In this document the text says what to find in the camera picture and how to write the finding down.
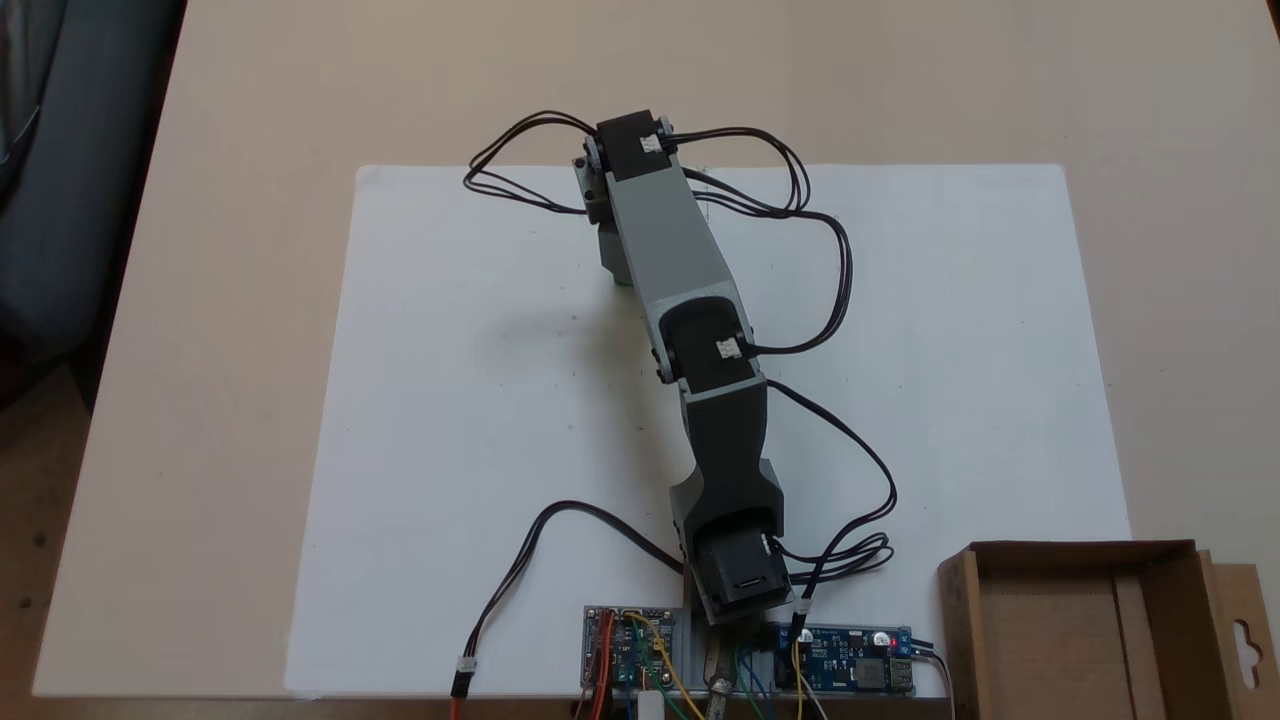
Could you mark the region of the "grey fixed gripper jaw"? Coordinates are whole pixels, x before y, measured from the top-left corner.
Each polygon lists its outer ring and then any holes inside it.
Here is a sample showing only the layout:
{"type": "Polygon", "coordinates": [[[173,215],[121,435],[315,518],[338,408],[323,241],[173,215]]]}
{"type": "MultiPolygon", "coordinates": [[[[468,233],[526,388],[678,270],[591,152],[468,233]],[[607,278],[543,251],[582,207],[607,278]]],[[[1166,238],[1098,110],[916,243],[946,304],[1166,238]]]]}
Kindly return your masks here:
{"type": "Polygon", "coordinates": [[[611,273],[614,284],[632,288],[634,279],[620,229],[613,222],[602,222],[598,227],[598,245],[602,265],[611,273]]]}

